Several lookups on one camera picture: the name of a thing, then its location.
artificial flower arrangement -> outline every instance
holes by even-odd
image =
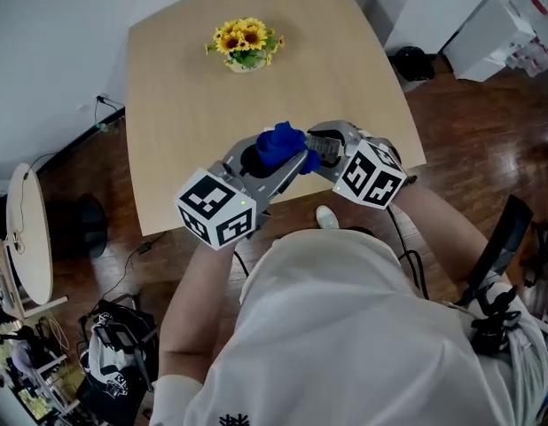
[[[215,29],[214,44],[205,44],[205,52],[218,51],[227,56],[223,63],[236,72],[258,69],[272,62],[278,47],[284,47],[284,37],[274,37],[272,28],[255,18],[228,20]]]

person's left arm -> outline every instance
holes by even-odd
[[[202,243],[193,254],[160,329],[160,370],[205,382],[219,332],[236,243],[218,251]]]

black snowflake logo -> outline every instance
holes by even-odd
[[[242,414],[239,414],[239,416],[226,415],[224,417],[220,416],[219,422],[221,426],[250,426],[247,418],[248,415],[243,416]]]

white t-shirt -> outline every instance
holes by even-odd
[[[512,426],[533,422],[548,386],[544,339],[518,298],[511,354],[478,356],[472,318],[420,298],[390,247],[362,233],[277,241],[241,304],[204,385],[156,383],[152,425]]]

round wooden table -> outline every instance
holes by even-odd
[[[16,168],[8,188],[6,226],[12,263],[27,295],[46,304],[53,289],[50,234],[42,188],[27,164]]]

